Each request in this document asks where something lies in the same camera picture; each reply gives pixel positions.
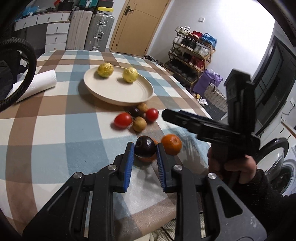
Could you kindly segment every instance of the beige plate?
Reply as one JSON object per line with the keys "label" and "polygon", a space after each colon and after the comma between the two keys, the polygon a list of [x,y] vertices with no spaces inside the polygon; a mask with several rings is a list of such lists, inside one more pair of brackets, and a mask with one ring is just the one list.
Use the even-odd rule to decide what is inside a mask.
{"label": "beige plate", "polygon": [[84,74],[87,89],[100,100],[120,105],[131,106],[152,98],[153,87],[150,82],[139,74],[132,84],[124,81],[122,72],[125,68],[113,66],[114,71],[108,78],[102,78],[96,72],[98,67],[89,69]]}

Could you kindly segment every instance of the white paper roll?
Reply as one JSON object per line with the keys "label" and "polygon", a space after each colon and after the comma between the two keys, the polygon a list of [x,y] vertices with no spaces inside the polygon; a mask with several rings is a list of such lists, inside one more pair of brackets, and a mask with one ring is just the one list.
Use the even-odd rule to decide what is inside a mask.
{"label": "white paper roll", "polygon": [[[15,92],[22,84],[23,80],[13,84],[12,93]],[[17,102],[26,99],[34,94],[37,94],[43,90],[56,86],[57,76],[54,70],[46,71],[40,74],[36,74],[26,92],[18,99]]]}

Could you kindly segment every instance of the wall outlet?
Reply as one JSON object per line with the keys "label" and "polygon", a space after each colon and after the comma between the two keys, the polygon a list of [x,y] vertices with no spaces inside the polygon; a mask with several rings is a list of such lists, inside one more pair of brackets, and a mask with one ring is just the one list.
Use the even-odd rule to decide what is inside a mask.
{"label": "wall outlet", "polygon": [[295,105],[295,101],[293,98],[290,99],[291,104],[294,106]]}

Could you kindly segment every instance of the purple bag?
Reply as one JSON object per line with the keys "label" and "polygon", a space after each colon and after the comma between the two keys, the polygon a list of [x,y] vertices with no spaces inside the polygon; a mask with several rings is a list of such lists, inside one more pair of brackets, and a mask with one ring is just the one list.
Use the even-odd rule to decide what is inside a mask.
{"label": "purple bag", "polygon": [[214,71],[205,70],[203,75],[197,81],[195,86],[193,87],[193,92],[199,94],[200,96],[204,96],[206,88],[212,82],[216,87],[219,86],[223,78],[220,75],[216,74]]}

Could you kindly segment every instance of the tablecloth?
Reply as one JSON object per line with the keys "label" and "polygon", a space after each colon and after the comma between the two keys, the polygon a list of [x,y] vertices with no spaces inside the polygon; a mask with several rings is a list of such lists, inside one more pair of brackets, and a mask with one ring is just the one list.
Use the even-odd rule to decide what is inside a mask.
{"label": "tablecloth", "polygon": [[[208,144],[161,117],[141,133],[111,127],[123,107],[92,96],[83,82],[84,73],[103,62],[133,66],[147,78],[154,88],[147,105],[160,115],[166,108],[206,115],[179,82],[148,60],[95,51],[43,54],[36,73],[54,69],[56,87],[0,113],[0,208],[19,233],[73,173],[97,172],[141,135],[160,141],[165,134],[177,134],[183,147],[176,160],[205,172]],[[156,162],[135,161],[127,193],[114,194],[117,240],[134,240],[159,228],[175,216],[175,204],[175,195],[162,191]]]}

